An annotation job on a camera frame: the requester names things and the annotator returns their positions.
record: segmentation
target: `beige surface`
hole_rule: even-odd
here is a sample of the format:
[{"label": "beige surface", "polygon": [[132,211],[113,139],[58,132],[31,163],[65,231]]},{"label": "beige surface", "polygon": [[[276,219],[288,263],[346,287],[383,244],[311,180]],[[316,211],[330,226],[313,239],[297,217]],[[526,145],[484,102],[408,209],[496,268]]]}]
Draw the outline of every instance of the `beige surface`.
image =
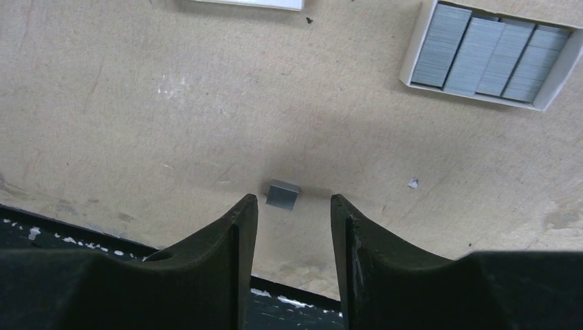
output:
[{"label": "beige surface", "polygon": [[[583,24],[580,0],[469,2]],[[538,113],[403,86],[417,1],[0,8],[2,203],[164,247],[294,182],[293,212],[260,196],[254,272],[332,297],[332,192],[450,258],[583,248],[581,64]]]}]

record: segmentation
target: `cardboard box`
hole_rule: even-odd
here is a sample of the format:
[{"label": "cardboard box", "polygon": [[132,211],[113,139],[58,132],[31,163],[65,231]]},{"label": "cardboard box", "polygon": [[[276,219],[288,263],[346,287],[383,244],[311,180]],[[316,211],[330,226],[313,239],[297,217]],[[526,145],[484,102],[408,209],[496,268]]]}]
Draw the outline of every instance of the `cardboard box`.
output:
[{"label": "cardboard box", "polygon": [[546,111],[549,105],[551,105],[551,103],[555,99],[555,97],[559,94],[564,84],[567,82],[567,79],[571,75],[571,72],[573,71],[575,64],[577,64],[581,55],[583,54],[583,28],[581,27],[574,27],[552,22],[537,21],[534,19],[527,19],[524,17],[512,16],[504,13],[492,12],[482,8],[459,5],[457,3],[451,3],[449,1],[425,0],[421,5],[421,12],[419,13],[419,18],[417,19],[415,30],[413,31],[413,35],[411,36],[409,48],[407,49],[405,60],[403,62],[403,65],[401,67],[401,73],[399,75],[399,79],[409,87],[416,89],[425,89],[427,91],[436,91],[438,93],[457,95],[454,93],[446,93],[437,87],[417,85],[415,83],[411,83],[413,70],[415,69],[415,65],[417,64],[419,53],[421,52],[421,47],[423,46],[423,43],[425,41],[425,37],[427,35],[431,18],[433,17],[433,12],[435,11],[435,7],[437,6],[438,3],[443,3],[460,8],[467,8],[478,13],[489,14],[500,18],[510,18],[520,21],[532,22],[536,24],[556,26],[572,31],[571,36],[566,42],[566,45],[561,51],[557,61],[555,62],[549,75],[547,76],[547,79],[545,80],[544,84],[542,85],[540,91],[538,92],[536,98],[532,103],[506,100],[503,98],[497,98],[494,96],[487,96],[481,94],[476,94],[474,96],[458,95],[460,97],[498,103],[501,105],[509,105],[512,107]]}]

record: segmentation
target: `small gray block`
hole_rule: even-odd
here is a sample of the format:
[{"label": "small gray block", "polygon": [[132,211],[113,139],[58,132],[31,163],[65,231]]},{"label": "small gray block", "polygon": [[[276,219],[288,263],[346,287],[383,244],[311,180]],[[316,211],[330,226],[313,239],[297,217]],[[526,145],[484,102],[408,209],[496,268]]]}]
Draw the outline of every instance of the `small gray block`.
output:
[{"label": "small gray block", "polygon": [[443,86],[444,92],[464,96],[476,93],[504,27],[504,23],[472,18]]},{"label": "small gray block", "polygon": [[503,97],[533,102],[569,35],[567,30],[539,25],[518,61]]},{"label": "small gray block", "polygon": [[490,58],[477,92],[500,96],[529,40],[534,23],[503,19],[502,36]]},{"label": "small gray block", "polygon": [[273,179],[269,185],[266,204],[291,211],[299,194],[299,186]]},{"label": "small gray block", "polygon": [[437,5],[413,70],[412,82],[443,86],[471,15],[471,10]]}]

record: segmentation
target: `small debris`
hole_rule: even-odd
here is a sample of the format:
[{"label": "small debris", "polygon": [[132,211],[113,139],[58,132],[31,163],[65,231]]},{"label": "small debris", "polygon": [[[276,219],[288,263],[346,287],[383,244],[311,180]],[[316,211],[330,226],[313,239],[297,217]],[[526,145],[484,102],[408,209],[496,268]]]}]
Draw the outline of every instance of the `small debris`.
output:
[{"label": "small debris", "polygon": [[65,237],[63,240],[67,243],[77,244],[77,241],[75,241],[72,237]]},{"label": "small debris", "polygon": [[262,296],[262,297],[269,297],[269,298],[272,297],[272,295],[269,292],[267,292],[267,291],[261,291],[261,290],[258,290],[258,289],[252,289],[251,288],[251,293],[254,294],[255,296]]},{"label": "small debris", "polygon": [[288,299],[284,296],[277,297],[277,300],[281,301],[284,304],[293,305],[295,308],[305,308],[305,307],[313,308],[314,307],[313,305],[309,305],[309,304],[306,304],[304,302],[299,302],[299,301],[293,300],[293,299]]},{"label": "small debris", "polygon": [[417,189],[419,187],[419,180],[417,178],[411,178],[408,184],[409,188]]},{"label": "small debris", "polygon": [[30,234],[28,234],[28,239],[34,241],[36,236],[41,233],[41,229],[39,227],[32,227],[30,228]]}]

